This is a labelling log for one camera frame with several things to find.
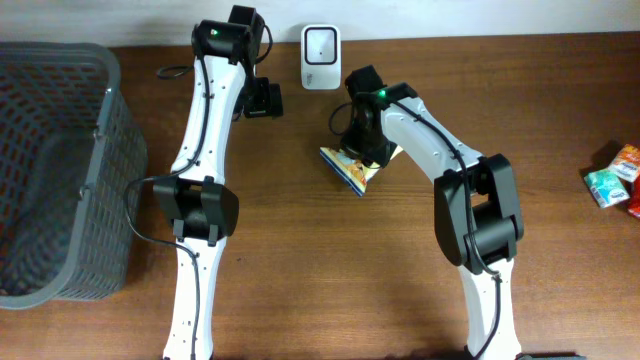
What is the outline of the yellow snack bag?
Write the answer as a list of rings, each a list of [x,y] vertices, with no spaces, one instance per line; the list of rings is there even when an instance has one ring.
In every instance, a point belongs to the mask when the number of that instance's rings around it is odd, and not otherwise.
[[[343,150],[321,147],[320,155],[328,166],[359,197],[365,194],[368,182],[382,169],[375,162],[366,166],[362,161],[350,158]]]

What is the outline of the teal tissue pack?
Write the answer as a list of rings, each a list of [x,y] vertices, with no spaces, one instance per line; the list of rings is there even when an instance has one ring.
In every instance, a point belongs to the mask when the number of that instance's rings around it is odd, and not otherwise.
[[[588,173],[584,181],[600,208],[617,205],[630,198],[620,179],[607,169]]]

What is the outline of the orange tissue pack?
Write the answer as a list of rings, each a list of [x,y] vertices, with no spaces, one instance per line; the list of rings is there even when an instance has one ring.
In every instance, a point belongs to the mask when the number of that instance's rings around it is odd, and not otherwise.
[[[607,169],[624,181],[635,182],[639,176],[639,149],[626,144],[616,154]]]

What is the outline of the red snack bag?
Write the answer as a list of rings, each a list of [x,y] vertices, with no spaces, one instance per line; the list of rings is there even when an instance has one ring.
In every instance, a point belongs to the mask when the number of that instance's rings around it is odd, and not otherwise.
[[[627,205],[627,212],[635,218],[640,218],[640,177],[633,182],[632,193]]]

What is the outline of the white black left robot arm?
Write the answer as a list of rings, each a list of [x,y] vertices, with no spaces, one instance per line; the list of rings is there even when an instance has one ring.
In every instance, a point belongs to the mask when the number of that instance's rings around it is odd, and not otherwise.
[[[217,271],[239,217],[239,199],[225,185],[232,122],[279,117],[279,85],[256,74],[270,34],[256,9],[233,6],[225,22],[203,20],[191,35],[194,89],[185,134],[168,175],[153,194],[175,238],[177,282],[163,358],[209,359]]]

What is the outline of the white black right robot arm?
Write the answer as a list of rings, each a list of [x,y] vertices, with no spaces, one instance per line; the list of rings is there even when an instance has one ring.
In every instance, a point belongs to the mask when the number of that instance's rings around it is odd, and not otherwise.
[[[340,147],[386,167],[401,148],[434,187],[434,231],[460,274],[469,359],[524,359],[515,331],[511,277],[524,223],[514,172],[502,154],[468,147],[426,109],[406,83],[387,86],[373,66],[345,80],[353,107]]]

